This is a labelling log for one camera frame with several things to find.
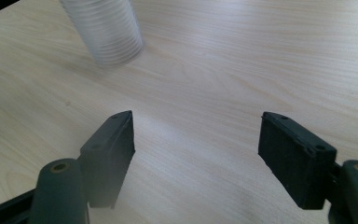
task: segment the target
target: clear plastic cup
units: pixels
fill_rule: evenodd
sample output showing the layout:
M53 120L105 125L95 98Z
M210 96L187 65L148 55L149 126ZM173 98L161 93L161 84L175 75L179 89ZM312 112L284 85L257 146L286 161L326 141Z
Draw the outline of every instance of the clear plastic cup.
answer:
M134 59L144 41L131 0L61 0L94 61L121 65Z

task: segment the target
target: light wood grain surface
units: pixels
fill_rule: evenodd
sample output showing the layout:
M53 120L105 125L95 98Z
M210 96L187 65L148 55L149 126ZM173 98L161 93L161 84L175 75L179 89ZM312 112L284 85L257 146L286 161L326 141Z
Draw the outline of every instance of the light wood grain surface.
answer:
M358 160L358 1L132 0L145 50L96 66L57 0L0 11L0 203L132 110L117 208L91 223L327 223L257 156L263 111Z

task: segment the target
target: wooden table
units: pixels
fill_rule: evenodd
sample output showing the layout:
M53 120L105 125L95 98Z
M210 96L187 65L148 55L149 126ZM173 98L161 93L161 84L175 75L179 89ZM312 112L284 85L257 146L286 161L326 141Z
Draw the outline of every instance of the wooden table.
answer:
M132 110L137 152L91 223L327 223L257 155L263 111L358 160L358 2L133 0L145 50L94 64L57 0L0 11L0 203Z

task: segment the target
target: ribbed plastic cup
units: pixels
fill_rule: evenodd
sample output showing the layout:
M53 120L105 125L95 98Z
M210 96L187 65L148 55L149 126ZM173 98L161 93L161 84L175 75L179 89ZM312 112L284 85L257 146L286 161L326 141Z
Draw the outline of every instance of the ribbed plastic cup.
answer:
M133 60L144 41L131 0L61 0L77 32L100 65Z

